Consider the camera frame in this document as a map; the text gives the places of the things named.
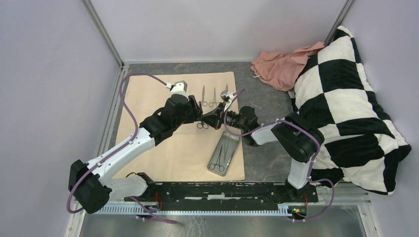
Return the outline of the beige cloth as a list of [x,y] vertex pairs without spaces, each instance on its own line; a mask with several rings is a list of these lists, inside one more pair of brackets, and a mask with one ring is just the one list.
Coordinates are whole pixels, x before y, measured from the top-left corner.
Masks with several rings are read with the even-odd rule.
[[143,172],[153,181],[240,181],[245,178],[232,72],[131,76],[118,127],[117,178]]

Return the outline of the curved steel clamp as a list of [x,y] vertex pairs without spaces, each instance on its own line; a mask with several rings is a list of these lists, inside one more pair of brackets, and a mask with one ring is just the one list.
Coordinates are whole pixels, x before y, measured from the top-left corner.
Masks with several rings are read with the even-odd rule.
[[200,100],[200,103],[203,107],[208,106],[208,102],[205,100],[205,91],[206,91],[206,88],[205,88],[205,85],[203,85],[202,86],[201,100]]

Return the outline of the metal surgical instrument tray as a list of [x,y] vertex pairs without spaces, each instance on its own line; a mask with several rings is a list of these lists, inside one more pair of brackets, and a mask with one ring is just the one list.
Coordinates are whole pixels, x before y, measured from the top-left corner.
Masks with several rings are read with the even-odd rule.
[[239,147],[241,140],[239,137],[233,136],[224,131],[213,151],[213,154],[207,165],[208,171],[219,175],[226,176],[228,167]]

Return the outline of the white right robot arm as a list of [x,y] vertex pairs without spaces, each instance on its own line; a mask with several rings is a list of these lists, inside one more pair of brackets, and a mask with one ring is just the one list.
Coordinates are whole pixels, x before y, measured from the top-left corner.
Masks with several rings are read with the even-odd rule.
[[261,146],[279,142],[291,156],[291,169],[286,180],[286,197],[299,201],[305,196],[305,186],[311,178],[315,157],[325,138],[323,134],[300,114],[291,112],[281,119],[267,124],[259,124],[255,109],[244,106],[239,112],[228,111],[220,104],[217,108],[201,116],[201,122],[219,129],[222,125],[236,128],[248,146]]

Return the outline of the thin steel hemostat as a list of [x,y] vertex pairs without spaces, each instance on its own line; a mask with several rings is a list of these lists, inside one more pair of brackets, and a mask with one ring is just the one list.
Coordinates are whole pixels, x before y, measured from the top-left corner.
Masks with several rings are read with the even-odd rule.
[[222,158],[225,158],[226,153],[223,151],[223,145],[220,146],[218,153],[215,153],[213,157],[211,158],[208,169],[210,171],[217,170],[220,173],[223,173],[226,171],[225,165],[222,163]]

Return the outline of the steel forceps clamp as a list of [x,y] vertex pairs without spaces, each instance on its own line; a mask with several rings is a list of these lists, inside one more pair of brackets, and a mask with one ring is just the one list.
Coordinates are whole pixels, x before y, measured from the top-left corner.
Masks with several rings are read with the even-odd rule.
[[217,93],[216,93],[216,88],[213,88],[213,97],[212,97],[212,101],[208,102],[208,106],[209,107],[215,107],[218,104],[217,102]]

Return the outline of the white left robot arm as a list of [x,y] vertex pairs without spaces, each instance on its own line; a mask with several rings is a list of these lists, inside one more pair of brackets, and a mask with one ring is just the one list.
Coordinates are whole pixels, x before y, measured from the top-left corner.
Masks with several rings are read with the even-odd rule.
[[162,108],[142,121],[118,145],[88,162],[77,160],[70,166],[67,211],[92,214],[100,210],[116,188],[109,182],[123,167],[142,153],[156,147],[183,124],[200,121],[202,104],[193,95],[172,95]]

